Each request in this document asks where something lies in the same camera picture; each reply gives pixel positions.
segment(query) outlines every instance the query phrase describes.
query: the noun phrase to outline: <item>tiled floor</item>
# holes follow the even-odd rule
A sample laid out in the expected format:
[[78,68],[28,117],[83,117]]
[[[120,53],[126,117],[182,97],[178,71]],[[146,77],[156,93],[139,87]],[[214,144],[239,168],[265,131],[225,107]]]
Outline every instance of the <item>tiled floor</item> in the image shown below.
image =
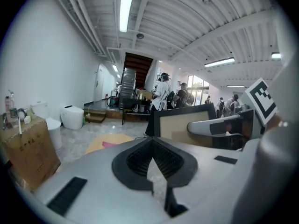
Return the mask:
[[86,124],[80,130],[61,127],[62,147],[57,155],[62,164],[74,161],[84,155],[94,138],[106,133],[123,133],[133,139],[143,137],[147,122],[128,122],[121,125],[120,119],[105,119],[102,124]]

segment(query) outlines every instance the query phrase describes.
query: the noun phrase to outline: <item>cardboard box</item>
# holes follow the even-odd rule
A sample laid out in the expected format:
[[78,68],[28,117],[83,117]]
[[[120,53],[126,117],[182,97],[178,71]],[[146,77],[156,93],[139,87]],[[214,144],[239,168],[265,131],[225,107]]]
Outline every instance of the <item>cardboard box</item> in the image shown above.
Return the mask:
[[46,120],[37,117],[19,128],[0,131],[1,147],[17,173],[36,189],[51,177],[60,165],[52,145]]
[[142,94],[142,99],[144,99],[144,97],[145,97],[147,100],[151,100],[151,98],[152,98],[152,94],[149,91],[137,90],[137,94],[138,95]]

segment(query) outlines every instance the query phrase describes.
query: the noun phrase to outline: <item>person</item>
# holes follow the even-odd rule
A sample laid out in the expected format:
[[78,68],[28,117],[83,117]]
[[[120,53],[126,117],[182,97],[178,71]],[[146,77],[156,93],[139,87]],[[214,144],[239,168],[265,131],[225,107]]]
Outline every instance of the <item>person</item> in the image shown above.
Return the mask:
[[144,136],[153,137],[154,136],[154,113],[156,111],[166,110],[167,109],[167,97],[170,94],[170,87],[168,84],[168,74],[162,73],[159,81],[161,81],[155,92],[156,98],[153,99],[151,103],[151,112],[149,117],[149,123],[146,128],[146,131],[143,133]]
[[225,104],[222,97],[220,97],[220,100],[216,105],[216,109],[217,109],[216,117],[219,119],[221,118],[222,115],[224,115],[224,111],[225,111]]
[[184,98],[185,95],[188,93],[187,87],[188,85],[185,82],[181,84],[181,89],[178,91],[178,94],[176,96],[176,100],[177,100],[177,104],[175,107],[176,109],[184,107]]
[[208,96],[208,97],[207,97],[207,99],[205,100],[205,104],[209,104],[209,103],[211,103],[210,98],[211,98],[211,96]]
[[237,94],[234,94],[232,98],[228,99],[225,105],[226,116],[234,114],[235,107],[238,107],[240,105],[238,99],[239,96]]

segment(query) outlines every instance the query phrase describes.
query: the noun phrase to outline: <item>table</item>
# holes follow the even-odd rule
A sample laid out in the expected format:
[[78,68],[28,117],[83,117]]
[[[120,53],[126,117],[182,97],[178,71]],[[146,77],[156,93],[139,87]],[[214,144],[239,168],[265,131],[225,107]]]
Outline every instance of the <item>table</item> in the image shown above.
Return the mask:
[[149,100],[141,100],[141,99],[133,99],[133,98],[124,98],[123,99],[123,109],[122,109],[122,121],[121,124],[125,120],[125,115],[139,115],[139,116],[150,116],[148,113],[125,113],[126,108],[131,108],[132,105],[150,105],[151,101]]
[[97,151],[100,149],[105,149],[103,146],[103,141],[112,143],[112,144],[122,144],[128,141],[132,141],[133,139],[122,133],[113,133],[113,134],[103,134],[96,137],[88,146],[85,154],[91,153],[93,151]]

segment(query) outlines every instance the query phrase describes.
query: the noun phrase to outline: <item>door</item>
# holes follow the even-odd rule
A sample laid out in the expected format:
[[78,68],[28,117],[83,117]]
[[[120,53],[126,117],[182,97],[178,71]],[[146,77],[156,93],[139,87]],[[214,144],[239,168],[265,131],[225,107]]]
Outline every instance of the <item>door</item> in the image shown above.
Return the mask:
[[97,102],[102,100],[103,92],[103,82],[104,82],[104,67],[102,64],[99,65],[93,93],[93,101]]

